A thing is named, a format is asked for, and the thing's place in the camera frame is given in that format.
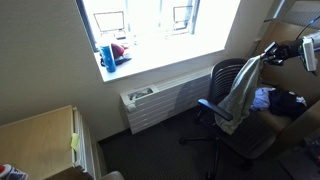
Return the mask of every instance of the office chair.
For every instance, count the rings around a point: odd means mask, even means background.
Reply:
[[[243,59],[228,59],[215,65],[211,71],[208,99],[198,100],[201,110],[194,121],[202,122],[213,132],[215,138],[183,137],[179,140],[182,145],[188,141],[214,140],[216,144],[214,168],[212,172],[206,173],[207,179],[214,179],[217,174],[220,142],[240,155],[245,160],[242,167],[249,169],[252,166],[251,160],[262,155],[275,140],[273,131],[259,120],[254,112],[250,112],[232,135],[225,133],[216,125],[214,114],[226,120],[232,120],[232,115],[219,108],[217,104],[229,94],[235,77],[245,63]]]

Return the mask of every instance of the gray towel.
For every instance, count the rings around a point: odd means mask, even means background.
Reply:
[[[219,115],[215,117],[217,125],[226,133],[231,135],[242,120],[249,116],[262,68],[260,56],[250,58],[236,76],[230,94],[218,104],[233,116],[231,121],[225,121]]]

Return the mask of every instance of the radiator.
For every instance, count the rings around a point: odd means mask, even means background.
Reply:
[[[206,98],[211,68],[121,93],[133,134],[197,105]]]

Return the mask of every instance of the blue bottle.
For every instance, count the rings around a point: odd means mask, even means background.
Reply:
[[[108,45],[101,45],[100,46],[100,53],[102,55],[102,59],[104,64],[107,68],[108,72],[115,72],[116,71],[116,63],[113,58],[111,44]]]

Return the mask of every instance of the paper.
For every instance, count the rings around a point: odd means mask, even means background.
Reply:
[[[79,134],[77,134],[77,133],[73,133],[73,134],[72,134],[71,147],[72,147],[72,149],[74,149],[75,151],[78,151],[78,147],[79,147]]]

